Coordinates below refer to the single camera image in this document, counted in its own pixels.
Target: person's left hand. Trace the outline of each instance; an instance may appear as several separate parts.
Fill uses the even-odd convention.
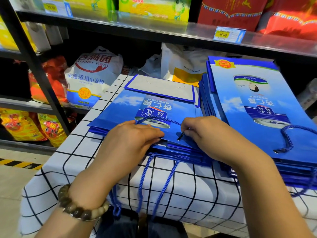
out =
[[[134,120],[118,124],[109,131],[88,169],[110,172],[107,178],[111,177],[115,185],[137,166],[149,147],[163,136],[159,128],[135,125]]]

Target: black hair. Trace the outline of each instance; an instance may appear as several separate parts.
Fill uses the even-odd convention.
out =
[[[258,92],[259,91],[259,88],[256,86],[256,85],[254,85],[255,86],[255,88],[254,89],[251,89],[250,88],[250,90],[252,90],[253,92]]]

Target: person's right hand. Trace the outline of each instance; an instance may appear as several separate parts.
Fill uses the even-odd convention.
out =
[[[181,130],[185,135],[192,137],[208,156],[233,168],[265,154],[215,116],[185,118]]]

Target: checkered tablecloth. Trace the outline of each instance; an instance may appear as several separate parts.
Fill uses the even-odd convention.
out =
[[[22,234],[31,234],[41,228],[57,205],[57,193],[61,186],[73,182],[77,174],[93,161],[103,137],[88,132],[87,124],[107,108],[131,78],[132,76],[126,75],[117,78],[25,186],[22,191],[19,223]],[[137,192],[146,160],[117,184],[118,200],[123,208],[136,210],[138,206]],[[143,212],[152,214],[173,165],[172,160],[152,160],[143,184]],[[306,195],[293,200],[309,228],[317,235],[317,193],[309,190]],[[211,168],[180,163],[156,215],[197,224],[233,236],[249,236],[237,180],[229,178],[216,161]],[[98,224],[99,222],[91,233],[92,237],[96,234]]]

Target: hand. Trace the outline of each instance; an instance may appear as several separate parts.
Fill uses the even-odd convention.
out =
[[[185,135],[192,137],[208,156],[233,168],[249,162],[250,159],[256,159],[257,156],[263,157],[258,155],[259,153],[265,154],[215,116],[185,118],[181,130]]]
[[[107,134],[89,169],[110,172],[114,185],[129,174],[149,147],[163,136],[159,128],[149,124],[135,125],[134,120],[118,124]]]

